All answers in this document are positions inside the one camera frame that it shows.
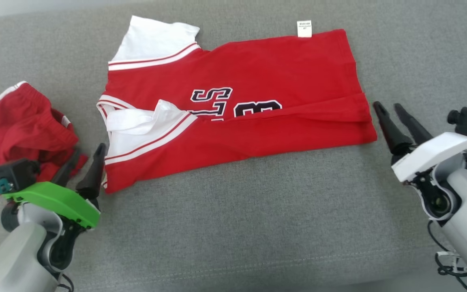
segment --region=seam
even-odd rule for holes
[[[358,258],[371,257],[372,256],[371,253],[381,253],[383,251],[385,251],[385,253],[391,253],[392,251],[400,251],[400,253],[406,253],[407,251],[413,251],[415,249],[421,249],[421,248],[427,248],[427,247],[435,247],[435,245],[427,245],[427,246],[420,246],[420,247],[407,247],[407,248],[388,248],[388,249],[386,248],[386,249],[379,249],[376,251],[361,251],[358,253],[345,253],[341,255],[322,255],[318,257],[309,257],[309,258],[294,259],[294,260],[270,261],[270,262],[263,262],[263,263],[257,263],[257,264],[247,264],[244,266],[232,266],[232,267],[226,267],[226,268],[213,268],[210,270],[189,271],[189,272],[182,272],[182,273],[157,275],[157,276],[151,276],[151,277],[139,277],[139,278],[128,279],[127,281],[123,281],[123,282],[115,282],[114,285],[83,288],[80,290],[92,290],[96,288],[111,288],[111,287],[118,287],[118,286],[131,286],[131,285],[138,285],[141,283],[154,283],[157,281],[175,281],[175,280],[180,280],[180,279],[194,279],[198,277],[213,277],[213,276],[223,275],[223,274],[264,270],[267,268],[287,268],[289,266],[302,266],[305,264],[313,264],[323,259],[328,259],[328,260],[322,261],[322,262],[353,260],[353,259],[358,259]],[[348,256],[359,256],[359,257],[342,258],[342,257],[348,257]],[[296,261],[302,261],[302,262],[295,263],[295,264],[285,264],[285,263],[296,262]],[[282,264],[282,265],[269,266],[272,264]],[[191,275],[191,274],[214,272],[214,271],[224,271],[224,270],[233,270],[233,271],[227,271],[227,272],[221,272],[221,273],[209,273],[209,274],[201,274],[201,275],[193,275],[193,276]],[[172,276],[181,276],[181,275],[189,275],[189,276],[176,277],[176,278],[172,277]]]

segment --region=jersey lettering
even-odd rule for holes
[[[225,113],[227,99],[230,98],[233,89],[231,87],[221,87],[221,88],[212,88],[209,90],[205,89],[194,89],[192,92],[191,100],[193,102],[205,102],[210,100],[225,100],[225,101],[215,101],[212,104],[214,109],[200,109],[197,111],[189,111],[194,115],[214,115],[214,116],[223,116]],[[233,115],[235,117],[243,116],[248,113],[260,113],[263,111],[272,111],[282,109],[282,105],[276,100],[268,101],[250,101],[250,102],[240,102],[235,105],[233,108]]]
[[[226,101],[216,101],[212,105],[215,110],[212,111],[207,111],[207,110],[200,110],[200,111],[189,111],[193,113],[194,115],[215,115],[215,116],[222,116],[225,114],[225,107],[226,107]]]
[[[282,109],[282,105],[276,100],[240,102],[233,108],[235,117],[246,115],[247,113],[260,113]]]
[[[194,89],[191,96],[193,102],[205,102],[209,100],[228,99],[232,93],[231,87],[212,88],[208,90]]]

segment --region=printed number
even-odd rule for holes
[[[241,102],[233,108],[233,114],[243,116],[247,113],[260,113],[263,111],[272,111],[282,109],[282,105],[276,100]]]

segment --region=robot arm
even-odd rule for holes
[[[399,181],[415,189],[426,215],[438,223],[456,250],[452,253],[438,243],[445,249],[435,255],[439,268],[457,277],[467,290],[460,279],[467,276],[467,267],[456,264],[458,259],[467,264],[467,107],[448,115],[457,133],[437,137],[432,137],[401,105],[394,107],[415,144],[399,131],[381,103],[375,102],[374,109],[393,155],[392,169]],[[443,255],[453,257],[455,265],[443,266],[439,260]]]
[[[38,165],[27,159],[0,166],[0,193],[8,200],[1,220],[11,232],[0,246],[0,292],[53,292],[57,286],[73,291],[63,272],[78,235],[98,224],[105,148],[100,144],[77,192],[65,185],[78,152],[51,182],[35,182]],[[63,277],[72,287],[59,284]]]

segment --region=white label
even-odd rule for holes
[[[62,117],[62,120],[61,120],[61,124],[67,128],[69,124],[71,124],[70,120],[68,120],[68,118],[66,118],[66,116],[63,116]]]
[[[311,37],[313,28],[311,27],[311,20],[297,21],[298,37]]]

